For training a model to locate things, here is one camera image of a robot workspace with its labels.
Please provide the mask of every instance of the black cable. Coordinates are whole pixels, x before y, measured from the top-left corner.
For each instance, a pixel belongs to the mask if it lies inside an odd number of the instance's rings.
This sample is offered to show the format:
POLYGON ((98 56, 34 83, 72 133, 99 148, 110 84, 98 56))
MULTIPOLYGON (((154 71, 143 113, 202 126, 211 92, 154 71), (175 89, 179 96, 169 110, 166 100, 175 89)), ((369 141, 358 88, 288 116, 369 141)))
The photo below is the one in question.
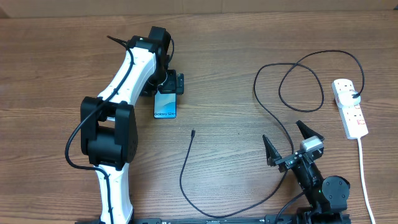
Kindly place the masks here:
POLYGON ((173 40, 173 38, 170 38, 170 40, 172 41, 173 51, 172 51, 172 53, 170 54, 169 62, 167 62, 167 63, 170 63, 170 62, 172 61, 173 55, 174 55, 174 40, 173 40))
POLYGON ((228 215, 220 215, 220 216, 217 216, 217 215, 210 215, 210 214, 207 214, 207 213, 205 213, 204 211, 200 210, 198 207, 196 207, 196 206, 188 199, 188 197, 185 195, 184 190, 182 189, 182 174, 183 174, 183 172, 184 172, 185 164, 187 163, 187 160, 188 160, 189 152, 191 151, 191 145, 192 145, 192 141, 193 141, 193 138, 194 138, 194 137, 195 137, 195 130, 192 130, 192 132, 191 132, 191 143, 189 144, 187 156, 185 157, 184 165, 182 166, 182 170, 181 170, 181 174, 180 174, 180 190, 181 190, 182 195, 183 195, 183 196, 185 197, 185 199, 187 200, 187 202, 188 202, 194 209, 198 210, 198 212, 200 212, 200 213, 202 213, 202 214, 204 214, 204 215, 206 215, 206 216, 208 216, 208 217, 211 217, 211 218, 226 218, 226 217, 230 217, 230 216, 236 215, 236 214, 238 214, 238 213, 244 212, 244 211, 246 211, 246 210, 252 209, 252 208, 254 208, 254 207, 256 207, 256 206, 258 206, 258 205, 264 203, 266 200, 268 200, 269 198, 271 198, 271 197, 278 191, 279 187, 282 185, 282 183, 283 183, 283 181, 284 181, 284 179, 285 179, 285 177, 286 177, 287 172, 285 172, 285 174, 283 175, 282 179, 280 180, 280 182, 279 182, 278 186, 275 188, 275 190, 274 190, 270 195, 268 195, 265 199, 261 200, 261 201, 258 202, 258 203, 255 203, 254 205, 251 205, 251 206, 249 206, 249 207, 247 207, 247 208, 244 208, 244 209, 242 209, 242 210, 239 210, 239 211, 237 211, 237 212, 234 212, 234 213, 231 213, 231 214, 228 214, 228 215))
POLYGON ((287 202, 287 204, 285 206, 283 206, 283 208, 279 211, 278 215, 276 215, 275 217, 275 222, 274 224, 278 224, 278 219, 279 217, 282 215, 282 213, 284 212, 284 210, 286 210, 287 207, 289 207, 291 204, 293 204, 297 199, 299 199, 301 196, 303 196, 305 194, 305 192, 301 192, 299 193, 296 197, 294 197, 292 200, 290 200, 289 202, 287 202))
POLYGON ((68 164, 70 166, 72 166, 73 168, 76 169, 83 169, 83 170, 96 170, 101 172, 104 175, 104 179, 106 181, 106 189, 107 189, 107 195, 108 195, 108 212, 109 212, 109 216, 111 217, 111 224, 113 224, 113 214, 112 214, 112 206, 111 206, 111 191, 110 191, 110 184, 109 184, 109 175, 105 172, 105 170, 100 169, 98 167, 87 167, 87 166, 79 166, 74 164, 70 158, 69 158, 69 148, 70 145, 73 141, 73 139, 75 138, 75 136, 77 135, 77 133, 79 132, 79 130, 81 129, 81 127, 86 123, 86 121, 92 117, 94 114, 96 114, 100 109, 102 109, 102 107, 104 107, 104 105, 109 102, 119 91, 119 89, 122 87, 124 81, 126 81, 127 77, 129 76, 132 66, 134 65, 134 57, 132 56, 131 50, 130 48, 127 47, 128 43, 126 42, 126 45, 124 45, 122 42, 116 41, 117 43, 121 44, 123 47, 126 48, 126 50, 129 52, 130 57, 131 57, 131 61, 130 61, 130 66, 129 69, 127 70, 126 74, 124 75, 123 79, 120 81, 120 83, 117 85, 117 87, 113 90, 112 94, 105 99, 100 105, 98 105, 83 121, 80 122, 80 124, 75 128, 75 130, 72 132, 72 134, 70 135, 67 145, 65 146, 65 158, 68 162, 68 164))
MULTIPOLYGON (((256 97, 257 102, 258 102, 258 103, 259 103, 259 104, 260 104, 260 105, 261 105, 261 106, 262 106, 262 107, 263 107, 263 108, 264 108, 264 109, 265 109, 265 110, 266 110, 266 111, 279 123, 279 125, 280 125, 280 126, 282 127, 282 129, 284 130, 284 132, 285 132, 285 134, 286 134, 286 137, 287 137, 287 139, 289 140, 290 146, 291 146, 291 148, 292 148, 292 154, 294 153, 294 144, 293 144, 292 138, 290 137, 289 132, 286 130, 285 126, 279 121, 279 119, 278 119, 274 114, 272 114, 272 113, 261 103, 260 99, 259 99, 258 96, 257 96, 257 92, 256 92, 256 82, 257 82, 257 78, 258 78, 258 76, 259 76, 259 74, 260 74, 260 72, 261 72, 261 70, 262 70, 263 68, 270 67, 270 66, 274 66, 274 65, 292 65, 292 67, 289 69, 289 71, 287 71, 287 73, 286 73, 285 76, 283 77, 282 81, 280 82, 279 90, 278 90, 278 94, 279 94, 280 100, 283 102, 284 105, 286 105, 287 107, 289 107, 290 109, 295 110, 295 111, 307 112, 307 113, 317 111, 317 110, 319 110, 319 109, 322 107, 322 105, 323 105, 323 103, 324 103, 324 101, 325 101, 325 94, 324 94, 324 92, 323 92, 322 84, 321 84, 321 82, 320 82, 320 80, 319 80, 317 74, 316 74, 311 68, 309 68, 309 67, 307 67, 307 66, 305 66, 305 65, 300 64, 300 62, 301 62, 303 59, 305 59, 305 58, 307 58, 307 57, 309 57, 309 56, 311 56, 311 55, 320 54, 320 53, 325 53, 325 52, 340 52, 340 53, 344 53, 344 54, 347 54, 347 55, 351 56, 351 57, 356 61, 356 63, 358 64, 358 66, 359 66, 359 68, 360 68, 360 70, 361 70, 361 74, 362 74, 362 87, 361 87, 361 90, 360 90, 357 94, 353 95, 353 98, 357 98, 357 97, 362 93, 363 88, 364 88, 364 85, 365 85, 365 76, 364 76, 364 72, 363 72, 363 69, 362 69, 362 65, 360 64, 359 60, 358 60, 354 55, 352 55, 352 54, 350 54, 350 53, 348 53, 348 52, 345 52, 345 51, 343 51, 343 50, 322 50, 322 51, 310 53, 310 54, 308 54, 308 55, 302 57, 300 60, 298 60, 298 61, 295 62, 295 63, 271 63, 271 64, 268 64, 268 65, 264 65, 264 66, 262 66, 262 67, 259 69, 259 71, 258 71, 257 74, 256 74, 256 77, 254 78, 254 83, 253 83, 253 92, 254 92, 254 96, 256 97), (282 84, 283 84, 283 82, 284 82, 286 76, 287 76, 295 67, 297 67, 297 66, 306 68, 306 69, 309 70, 309 71, 313 74, 313 76, 317 79, 319 88, 320 88, 320 90, 321 90, 322 100, 321 100, 320 105, 319 105, 317 108, 315 108, 315 109, 312 109, 312 110, 301 110, 301 109, 294 108, 293 106, 290 106, 288 103, 286 103, 286 102, 284 101, 284 99, 283 99, 283 97, 282 97, 282 95, 281 95, 281 93, 280 93, 280 89, 282 88, 282 84)), ((256 207, 256 206, 258 206, 258 205, 264 203, 266 200, 268 200, 269 198, 271 198, 271 197, 278 191, 279 187, 282 185, 282 183, 283 183, 283 181, 284 181, 284 179, 285 179, 285 177, 286 177, 287 171, 285 171, 283 177, 281 178, 281 180, 280 180, 280 182, 278 183, 278 186, 275 188, 275 190, 274 190, 269 196, 267 196, 265 199, 261 200, 260 202, 254 204, 254 205, 251 205, 251 206, 249 206, 249 207, 247 207, 247 208, 244 208, 244 209, 242 209, 242 210, 239 210, 239 211, 237 211, 237 212, 234 212, 234 213, 231 213, 231 214, 228 214, 228 215, 222 215, 222 216, 210 215, 210 214, 207 214, 207 213, 203 212, 202 210, 200 210, 198 207, 196 207, 196 206, 188 199, 188 197, 185 195, 185 193, 184 193, 184 191, 183 191, 183 188, 182 188, 182 174, 183 174, 183 171, 184 171, 184 168, 185 168, 185 164, 187 163, 187 159, 188 159, 188 156, 189 156, 189 152, 190 152, 190 150, 191 150, 191 145, 192 145, 192 141, 193 141, 193 137, 194 137, 194 136, 195 136, 195 131, 193 130, 193 131, 192 131, 192 134, 191 134, 191 137, 192 137, 192 138, 191 138, 191 143, 190 143, 190 145, 189 145, 188 152, 187 152, 187 156, 185 157, 184 165, 183 165, 183 167, 182 167, 181 174, 180 174, 180 190, 181 190, 181 193, 183 194, 183 196, 185 197, 185 199, 187 200, 187 202, 188 202, 194 209, 196 209, 198 212, 200 212, 200 213, 202 213, 202 214, 204 214, 204 215, 206 215, 206 216, 208 216, 208 217, 211 217, 211 218, 226 218, 226 217, 230 217, 230 216, 232 216, 232 215, 236 215, 236 214, 238 214, 238 213, 244 212, 244 211, 246 211, 246 210, 249 210, 249 209, 251 209, 251 208, 254 208, 254 207, 256 207)))

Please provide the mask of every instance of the wooden table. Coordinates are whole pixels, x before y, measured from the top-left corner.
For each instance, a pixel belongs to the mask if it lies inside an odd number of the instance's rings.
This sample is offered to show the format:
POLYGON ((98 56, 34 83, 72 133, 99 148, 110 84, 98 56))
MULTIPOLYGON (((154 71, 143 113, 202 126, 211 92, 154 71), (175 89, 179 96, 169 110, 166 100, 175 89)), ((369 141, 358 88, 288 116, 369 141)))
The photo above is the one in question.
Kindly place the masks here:
MULTIPOLYGON (((204 211, 222 215, 269 194, 282 174, 267 167, 261 136, 283 156, 289 143, 277 123, 255 101, 252 84, 266 63, 295 62, 317 50, 341 49, 357 56, 366 73, 362 94, 369 134, 363 138, 370 203, 378 223, 398 223, 398 13, 298 12, 201 16, 116 16, 0 20, 0 223, 72 223, 101 214, 96 174, 72 169, 64 147, 80 119, 80 103, 111 81, 124 50, 106 35, 147 36, 166 27, 175 40, 171 67, 185 74, 178 116, 153 118, 153 99, 139 98, 139 148, 129 171, 136 217, 204 218, 183 198, 178 177, 190 131, 197 131, 183 177, 187 195, 204 211)), ((314 113, 284 106, 277 94, 288 67, 272 67, 257 83, 261 101, 289 130, 296 147, 301 119, 326 137, 317 160, 324 177, 351 182, 348 210, 353 223, 369 223, 359 178, 358 146, 347 140, 331 83, 337 78, 361 85, 355 61, 343 54, 303 61, 320 77, 325 104, 314 113)), ((314 77, 294 70, 282 87, 299 108, 316 108, 314 77)), ((80 140, 71 148, 77 164, 88 165, 80 140)), ((266 203, 236 215, 277 213, 300 192, 289 172, 266 203)), ((290 207, 307 206, 304 198, 290 207)))

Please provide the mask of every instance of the white power strip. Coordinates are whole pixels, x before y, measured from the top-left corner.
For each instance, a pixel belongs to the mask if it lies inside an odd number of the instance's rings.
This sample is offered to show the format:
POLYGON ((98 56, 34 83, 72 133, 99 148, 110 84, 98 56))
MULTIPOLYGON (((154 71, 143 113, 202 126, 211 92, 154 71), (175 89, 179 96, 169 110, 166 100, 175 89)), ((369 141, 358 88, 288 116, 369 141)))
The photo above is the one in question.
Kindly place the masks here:
POLYGON ((353 99, 354 84, 348 79, 337 79, 331 84, 340 112, 341 121, 348 139, 357 139, 368 134, 365 118, 359 102, 361 97, 353 99))
POLYGON ((361 107, 361 97, 353 98, 357 92, 354 89, 354 84, 348 79, 337 79, 331 84, 333 93, 335 94, 336 104, 338 111, 340 112, 341 121, 343 122, 344 130, 348 139, 358 140, 359 149, 359 166, 361 171, 361 182, 363 188, 363 194, 365 198, 366 208, 368 209, 369 216, 373 224, 376 221, 373 217, 373 212, 368 200, 368 192, 366 191, 365 176, 363 169, 363 153, 361 137, 369 133, 368 127, 366 126, 365 118, 363 117, 361 107))

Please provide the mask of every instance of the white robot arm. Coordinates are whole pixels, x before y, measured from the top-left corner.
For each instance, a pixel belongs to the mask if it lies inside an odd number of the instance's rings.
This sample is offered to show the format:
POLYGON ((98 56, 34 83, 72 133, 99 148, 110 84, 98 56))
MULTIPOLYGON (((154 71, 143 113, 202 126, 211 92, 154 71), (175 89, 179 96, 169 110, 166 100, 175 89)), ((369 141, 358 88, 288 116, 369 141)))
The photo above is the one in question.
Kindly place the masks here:
POLYGON ((100 220, 89 223, 127 224, 134 218, 128 178, 129 163, 136 153, 138 140, 134 106, 140 94, 148 96, 153 91, 183 93, 183 74, 176 75, 175 70, 167 69, 170 40, 170 34, 160 27, 152 27, 148 38, 134 36, 125 45, 133 56, 130 73, 127 74, 132 58, 127 51, 121 68, 108 87, 97 98, 86 97, 81 103, 81 120, 89 117, 81 126, 81 150, 96 167, 103 205, 100 220), (113 94, 126 75, 118 93, 108 102, 103 101, 113 94), (88 116, 101 104, 104 106, 95 116, 88 116), (105 120, 114 121, 115 127, 98 124, 105 120))

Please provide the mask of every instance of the phone screen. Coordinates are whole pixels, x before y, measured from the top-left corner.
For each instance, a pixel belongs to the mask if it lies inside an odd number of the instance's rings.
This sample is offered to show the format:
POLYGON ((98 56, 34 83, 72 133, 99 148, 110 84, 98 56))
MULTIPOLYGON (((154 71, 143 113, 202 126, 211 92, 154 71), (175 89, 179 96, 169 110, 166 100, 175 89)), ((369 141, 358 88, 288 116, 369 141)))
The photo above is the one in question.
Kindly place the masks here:
POLYGON ((175 93, 155 95, 154 117, 158 119, 170 119, 177 116, 177 95, 175 93))

